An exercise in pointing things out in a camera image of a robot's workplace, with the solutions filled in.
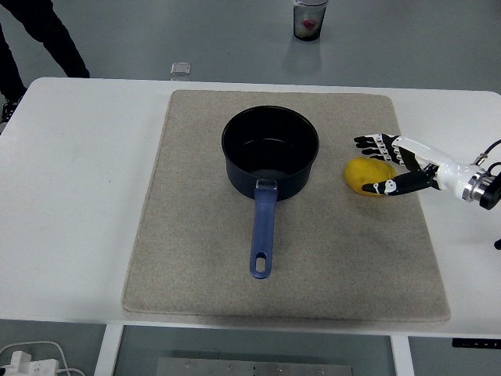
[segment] white cable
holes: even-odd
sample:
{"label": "white cable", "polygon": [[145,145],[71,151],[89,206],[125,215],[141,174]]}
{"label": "white cable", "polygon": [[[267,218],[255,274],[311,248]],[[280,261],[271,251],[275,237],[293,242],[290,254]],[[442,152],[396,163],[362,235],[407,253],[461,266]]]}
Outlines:
{"label": "white cable", "polygon": [[82,371],[80,371],[80,370],[77,370],[75,368],[68,368],[68,363],[66,362],[66,357],[64,356],[63,349],[61,348],[61,346],[59,345],[59,343],[56,343],[56,342],[53,342],[53,341],[32,341],[32,342],[12,343],[10,345],[2,347],[2,349],[0,349],[0,355],[4,351],[6,351],[8,348],[10,348],[10,347],[22,346],[22,345],[54,345],[55,347],[57,347],[59,349],[59,352],[61,353],[61,359],[63,360],[63,364],[64,364],[64,368],[61,369],[60,371],[61,372],[66,371],[66,373],[67,373],[68,376],[71,376],[70,371],[79,372],[80,374],[82,374],[83,376],[85,376],[85,374]]}
{"label": "white cable", "polygon": [[63,368],[61,368],[59,370],[56,370],[56,373],[58,374],[58,373],[64,372],[64,371],[66,371],[66,372],[76,372],[78,374],[81,374],[82,376],[85,376],[85,374],[82,371],[78,370],[77,368],[67,368],[65,370]]}

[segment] black saucepan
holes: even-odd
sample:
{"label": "black saucepan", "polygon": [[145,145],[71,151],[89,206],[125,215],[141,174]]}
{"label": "black saucepan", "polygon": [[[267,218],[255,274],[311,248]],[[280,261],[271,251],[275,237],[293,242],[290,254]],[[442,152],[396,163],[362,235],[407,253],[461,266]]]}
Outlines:
{"label": "black saucepan", "polygon": [[[259,106],[233,117],[222,133],[226,171],[233,186],[255,200],[250,273],[266,278],[272,271],[277,201],[305,186],[319,151],[312,123],[284,107]],[[258,270],[258,260],[264,269]]]}

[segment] handle hole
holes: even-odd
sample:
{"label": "handle hole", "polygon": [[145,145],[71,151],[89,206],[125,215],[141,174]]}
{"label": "handle hole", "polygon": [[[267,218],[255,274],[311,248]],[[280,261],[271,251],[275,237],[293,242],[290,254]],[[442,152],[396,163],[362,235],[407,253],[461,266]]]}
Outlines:
{"label": "handle hole", "polygon": [[263,252],[259,252],[256,255],[256,271],[259,273],[263,273],[266,270],[266,254]]}

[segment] person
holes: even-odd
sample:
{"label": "person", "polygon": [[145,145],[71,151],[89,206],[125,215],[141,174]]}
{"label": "person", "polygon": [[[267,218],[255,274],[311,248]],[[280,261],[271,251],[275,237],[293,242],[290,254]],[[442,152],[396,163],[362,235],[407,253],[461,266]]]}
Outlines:
{"label": "person", "polygon": [[[54,12],[51,0],[0,0],[0,5],[23,24],[33,39],[43,44],[68,77],[90,77],[70,33]],[[0,93],[6,100],[0,133],[26,91],[0,24]]]}

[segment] robotic hand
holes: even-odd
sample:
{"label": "robotic hand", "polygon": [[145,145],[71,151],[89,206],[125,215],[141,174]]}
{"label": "robotic hand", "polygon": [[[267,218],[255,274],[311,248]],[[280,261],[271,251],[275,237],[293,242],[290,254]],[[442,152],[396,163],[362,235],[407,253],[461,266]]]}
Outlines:
{"label": "robotic hand", "polygon": [[375,184],[365,184],[362,190],[396,196],[432,186],[450,190],[465,201],[479,201],[488,210],[501,199],[501,174],[492,175],[495,163],[486,171],[480,164],[501,140],[492,144],[473,164],[458,164],[448,154],[404,136],[385,134],[355,137],[362,154],[382,161],[392,161],[409,172]]}

